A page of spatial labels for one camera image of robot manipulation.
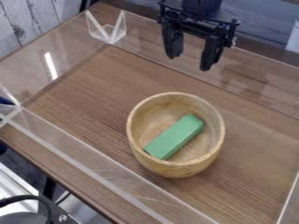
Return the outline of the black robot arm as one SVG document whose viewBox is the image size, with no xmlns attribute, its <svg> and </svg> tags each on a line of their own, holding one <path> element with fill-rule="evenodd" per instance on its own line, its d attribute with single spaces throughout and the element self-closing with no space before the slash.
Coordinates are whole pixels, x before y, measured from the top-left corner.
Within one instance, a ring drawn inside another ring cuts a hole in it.
<svg viewBox="0 0 299 224">
<path fill-rule="evenodd" d="M 184 33 L 205 40 L 200 55 L 200 70 L 209 71 L 220 60 L 224 48 L 236 42 L 236 29 L 240 21 L 215 18 L 221 0 L 181 0 L 180 6 L 157 0 L 160 6 L 157 23 L 161 26 L 163 48 L 172 60 L 183 53 Z"/>
</svg>

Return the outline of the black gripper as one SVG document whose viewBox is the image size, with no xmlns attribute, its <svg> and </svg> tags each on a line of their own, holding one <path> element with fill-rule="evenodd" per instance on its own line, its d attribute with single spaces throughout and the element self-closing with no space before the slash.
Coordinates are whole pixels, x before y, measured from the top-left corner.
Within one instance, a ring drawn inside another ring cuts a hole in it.
<svg viewBox="0 0 299 224">
<path fill-rule="evenodd" d="M 240 25 L 216 18 L 221 0 L 157 0 L 160 14 L 157 23 L 163 31 L 163 47 L 172 60 L 183 53 L 183 34 L 205 39 L 200 56 L 200 70 L 208 71 L 219 62 L 225 47 L 235 45 L 235 32 Z"/>
</svg>

